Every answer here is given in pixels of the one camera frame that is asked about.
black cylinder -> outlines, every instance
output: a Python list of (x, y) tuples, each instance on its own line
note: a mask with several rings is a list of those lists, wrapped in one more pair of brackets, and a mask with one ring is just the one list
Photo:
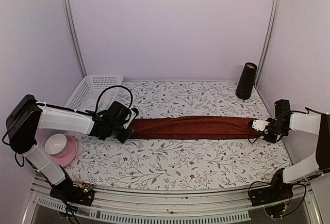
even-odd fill
[(257, 65), (247, 62), (243, 68), (241, 77), (236, 89), (236, 96), (240, 99), (249, 99), (257, 73)]

metal pole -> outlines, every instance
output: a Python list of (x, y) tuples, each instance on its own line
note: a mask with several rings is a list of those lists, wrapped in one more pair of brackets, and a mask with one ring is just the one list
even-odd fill
[(76, 54), (76, 59), (77, 59), (77, 62), (78, 62), (79, 70), (81, 72), (81, 75), (83, 77), (85, 77), (85, 76), (87, 76), (87, 72), (86, 72), (86, 67), (85, 67), (85, 64), (84, 64), (84, 60), (82, 58), (83, 56), (81, 55), (80, 46), (79, 46), (79, 43), (78, 43), (78, 37), (77, 37), (76, 29), (75, 29), (75, 26), (74, 26), (70, 0), (63, 0), (63, 6), (64, 6), (64, 12), (65, 12), (65, 16), (67, 18), (69, 31), (70, 31), (70, 34), (71, 34), (71, 39), (72, 39), (73, 48), (74, 48), (74, 51), (75, 51), (75, 54)]
[(262, 52), (261, 52), (261, 57), (258, 65), (258, 70), (257, 70), (257, 75), (255, 79), (255, 86), (258, 87), (262, 75), (263, 68), (266, 63), (266, 58), (269, 50), (269, 46), (271, 43), (271, 38), (273, 35), (273, 30), (275, 26), (275, 20), (276, 20), (276, 15), (277, 15), (277, 10), (279, 7), (279, 0), (273, 0), (272, 3), (272, 8), (271, 8), (271, 13), (270, 13), (270, 18), (269, 18), (269, 23), (267, 27), (267, 34), (265, 38), (265, 42), (263, 44)]

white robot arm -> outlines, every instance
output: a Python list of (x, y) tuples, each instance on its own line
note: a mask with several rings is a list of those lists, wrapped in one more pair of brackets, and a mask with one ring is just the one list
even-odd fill
[[(264, 140), (271, 143), (278, 141), (278, 136), (287, 136), (290, 130), (318, 135), (317, 148), (311, 156), (274, 174), (270, 190), (266, 193), (274, 201), (291, 195), (293, 185), (330, 172), (330, 115), (310, 114), (307, 110), (307, 113), (291, 111), (288, 100), (279, 100), (275, 102), (275, 119), (254, 120), (251, 124), (253, 129), (261, 132)], [(256, 193), (256, 190), (250, 192), (252, 200)]]
[(85, 189), (73, 186), (66, 172), (57, 165), (35, 140), (37, 129), (73, 131), (98, 139), (115, 137), (124, 143), (132, 134), (129, 124), (138, 111), (119, 102), (113, 102), (107, 111), (101, 114), (81, 112), (54, 105), (37, 102), (34, 96), (26, 95), (6, 120), (7, 133), (11, 149), (21, 154), (29, 164), (42, 173), (51, 183), (52, 196), (65, 201), (91, 205), (93, 192), (82, 194)]

white bowl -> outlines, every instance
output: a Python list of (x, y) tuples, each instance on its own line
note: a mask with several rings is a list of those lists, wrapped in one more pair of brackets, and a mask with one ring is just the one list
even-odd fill
[(62, 157), (68, 150), (68, 139), (64, 134), (52, 135), (45, 143), (45, 150), (50, 156)]

aluminum frame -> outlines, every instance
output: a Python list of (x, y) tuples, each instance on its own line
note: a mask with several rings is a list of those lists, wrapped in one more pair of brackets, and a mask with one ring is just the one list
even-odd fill
[[(317, 207), (315, 197), (309, 184), (307, 186), (307, 194), (305, 197), (305, 211), (312, 224), (322, 224), (322, 219)], [(258, 184), (253, 188), (264, 187)], [(237, 214), (246, 213), (247, 211), (262, 209), (261, 205), (252, 207), (248, 198), (248, 186), (240, 187), (232, 190), (200, 190), (198, 193), (188, 190), (178, 191), (158, 191), (148, 192), (146, 190), (129, 190), (113, 187), (97, 186), (95, 190), (95, 198), (91, 207), (72, 204), (79, 207), (77, 216), (90, 218), (95, 220), (105, 220), (102, 216), (125, 216), (136, 219), (160, 220), (184, 220), (189, 219), (214, 219), (224, 216), (235, 216)], [(51, 205), (43, 206), (50, 208), (56, 206), (60, 208), (61, 203), (49, 196), (50, 186), (45, 179), (36, 176), (35, 181), (30, 190), (29, 204), (24, 215), (23, 224), (30, 224), (33, 218), (36, 205), (41, 201), (53, 202)], [(304, 188), (295, 186), (293, 188), (294, 199), (303, 196)]]
[(255, 79), (256, 87), (258, 87), (258, 85), (260, 83), (262, 71), (265, 67), (267, 54), (268, 54), (269, 46), (271, 43), (273, 31), (274, 31), (275, 20), (276, 20), (276, 16), (277, 16), (278, 7), (279, 7), (279, 1), (280, 0), (273, 0), (273, 3), (272, 3), (265, 42), (263, 43), (263, 48), (262, 48), (262, 52), (261, 52), (261, 56), (260, 56), (260, 60), (259, 60), (259, 64), (258, 64), (256, 79)]
[(74, 49), (76, 59), (78, 62), (79, 70), (80, 70), (82, 77), (85, 77), (85, 76), (87, 76), (87, 71), (86, 71), (85, 63), (82, 58), (83, 56), (81, 54), (81, 50), (80, 50), (80, 46), (79, 46), (79, 42), (78, 42), (76, 28), (75, 28), (74, 21), (73, 21), (70, 0), (62, 0), (62, 1), (63, 1), (64, 12), (65, 12), (65, 16), (67, 18), (69, 31), (70, 31), (71, 39), (72, 39), (72, 43), (73, 43), (73, 49)]

